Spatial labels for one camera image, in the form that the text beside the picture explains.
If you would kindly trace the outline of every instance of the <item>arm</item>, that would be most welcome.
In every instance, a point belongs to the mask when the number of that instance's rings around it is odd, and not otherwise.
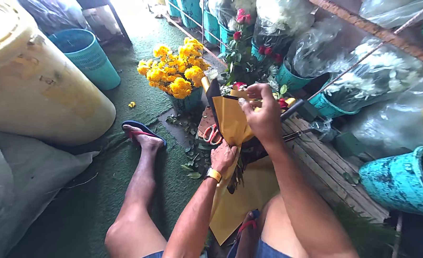
[[[236,154],[237,147],[230,148],[223,140],[223,143],[210,154],[211,167],[220,173],[226,171],[232,165]],[[217,184],[216,179],[208,177],[199,186],[178,218],[163,257],[196,258],[200,256],[210,224],[210,213]]]
[[[280,106],[266,84],[251,85],[250,98],[263,99],[254,112],[252,105],[239,99],[254,135],[269,154],[277,175],[280,193],[296,237],[310,257],[357,258],[349,237],[323,199],[305,182],[288,154],[282,139]]]

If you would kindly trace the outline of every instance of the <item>man's right hand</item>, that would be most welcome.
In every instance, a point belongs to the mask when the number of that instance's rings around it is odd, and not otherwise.
[[[238,100],[253,134],[264,147],[282,142],[280,105],[273,98],[270,85],[253,84],[247,88],[246,92],[251,99],[263,100],[261,109],[257,112],[253,110],[253,107],[259,106],[260,102],[249,103],[244,98]]]

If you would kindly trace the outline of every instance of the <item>wristwatch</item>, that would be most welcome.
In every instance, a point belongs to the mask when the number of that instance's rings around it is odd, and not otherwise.
[[[218,183],[221,181],[221,174],[211,167],[207,171],[207,176],[216,179],[216,181],[218,181]]]

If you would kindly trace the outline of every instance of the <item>denim shorts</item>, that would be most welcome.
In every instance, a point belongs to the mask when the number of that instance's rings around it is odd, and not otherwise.
[[[145,256],[144,258],[162,258],[164,251],[157,253],[152,253]],[[280,253],[279,251],[273,249],[268,244],[264,243],[261,238],[258,242],[258,248],[256,249],[256,255],[254,258],[290,258],[288,255]]]

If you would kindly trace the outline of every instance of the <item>green carpet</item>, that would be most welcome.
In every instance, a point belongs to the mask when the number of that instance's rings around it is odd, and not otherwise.
[[[137,12],[146,12],[145,9],[134,11],[134,17]],[[171,108],[168,98],[162,91],[148,86],[146,79],[136,70],[140,59],[152,57],[152,48],[156,44],[176,47],[182,44],[184,35],[164,19],[146,17],[146,14],[143,24],[138,26],[144,28],[132,37],[133,48],[122,43],[104,48],[122,79],[116,89],[104,92],[116,107],[114,125],[92,143],[73,148],[57,146],[73,154],[102,150],[68,187],[98,175],[83,185],[62,189],[8,257],[108,257],[103,243],[105,233],[122,205],[141,152],[124,136],[121,130],[124,120],[150,124],[152,130],[157,127],[157,133],[167,140],[167,151],[157,155],[157,191],[152,208],[152,219],[164,237],[169,237],[178,216],[199,186],[201,181],[186,177],[186,172],[179,166],[187,162],[183,148],[157,121],[159,115]],[[131,101],[137,103],[134,109],[127,106]]]

